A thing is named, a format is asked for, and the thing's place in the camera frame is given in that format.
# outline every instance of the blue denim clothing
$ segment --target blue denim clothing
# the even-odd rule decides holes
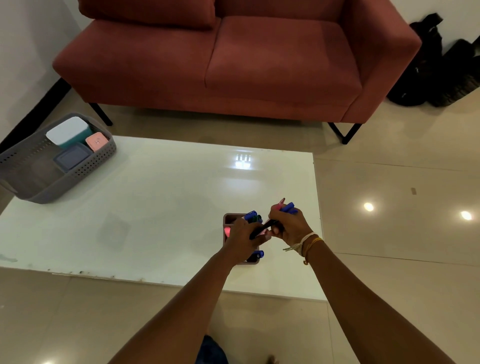
[[[228,364],[228,360],[222,348],[220,348],[215,340],[205,335],[195,364]]]

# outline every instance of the sofa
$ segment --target sofa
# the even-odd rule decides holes
[[[389,0],[79,0],[53,68],[98,103],[327,122],[346,144],[421,46]],[[343,136],[335,123],[353,124]]]

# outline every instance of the person's right arm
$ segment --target person's right arm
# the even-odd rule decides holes
[[[291,215],[276,209],[269,218],[279,220],[268,234],[288,245],[299,243],[312,232],[302,212]],[[303,244],[302,256],[312,266],[322,289],[361,364],[454,363],[440,348],[407,319],[363,284],[313,235]]]

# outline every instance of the person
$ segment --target person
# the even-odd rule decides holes
[[[283,239],[310,264],[361,364],[453,363],[337,258],[313,233],[301,210],[291,215],[272,206],[269,218],[278,220],[281,226],[274,225],[253,240],[249,235],[261,224],[236,220],[218,253],[109,364],[228,363],[222,349],[205,335],[210,318],[232,268],[271,237]]]

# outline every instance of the white thread bracelet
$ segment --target white thread bracelet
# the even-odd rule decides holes
[[[289,248],[285,248],[283,249],[285,252],[289,252],[290,250],[295,250],[298,254],[301,255],[301,252],[302,252],[302,249],[303,249],[303,243],[308,239],[310,238],[312,235],[315,235],[316,233],[315,232],[311,232],[310,234],[307,234],[303,237],[302,240],[300,240],[300,243],[298,244],[293,244],[291,247]]]

